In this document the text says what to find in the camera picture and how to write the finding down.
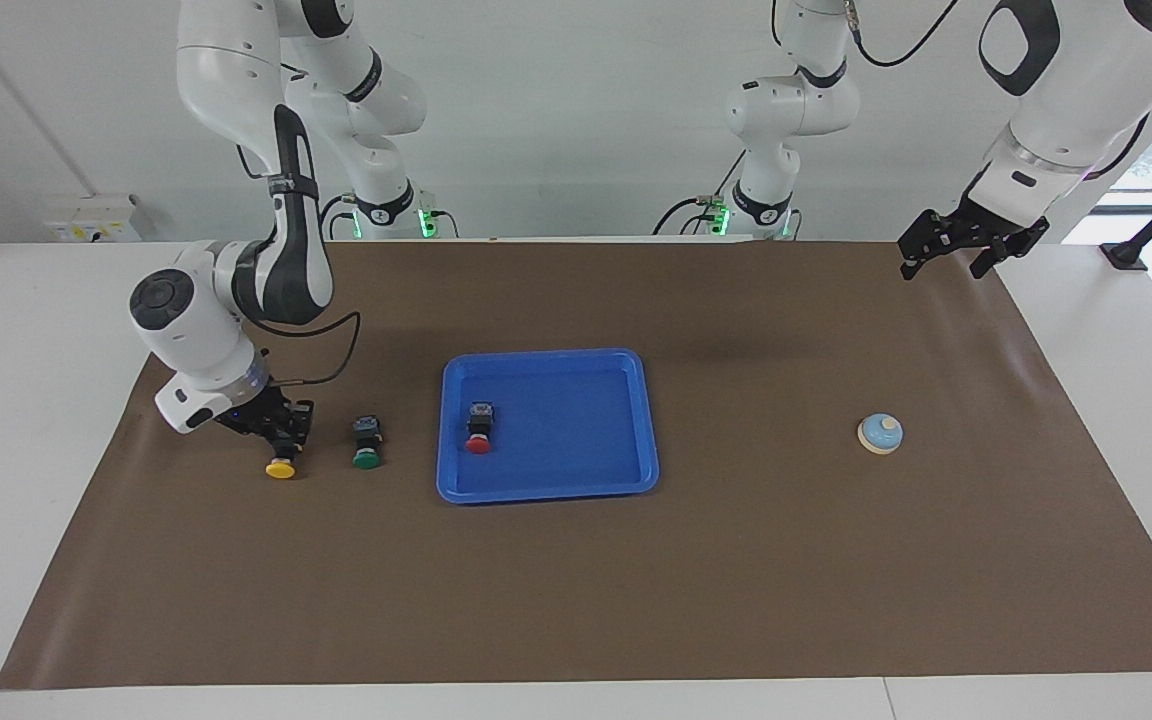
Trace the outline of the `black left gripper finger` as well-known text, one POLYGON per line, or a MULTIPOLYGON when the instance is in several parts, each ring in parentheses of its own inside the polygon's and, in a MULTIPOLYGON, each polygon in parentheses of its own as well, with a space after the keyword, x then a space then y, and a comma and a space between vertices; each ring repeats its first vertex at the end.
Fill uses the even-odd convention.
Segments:
POLYGON ((915 218, 899 238, 902 255, 901 276, 911 281, 929 260, 942 255, 947 243, 946 220, 932 209, 915 218))
POLYGON ((984 247, 969 266, 973 279, 980 281, 991 270, 995 270, 1000 263, 1005 263, 1011 258, 1024 258, 1024 256, 1033 250, 1033 247, 1038 245, 1038 242, 1043 240, 1048 228, 1049 223, 1047 220, 1038 220, 1037 223, 1020 229, 1020 232, 992 234, 987 245, 984 247))

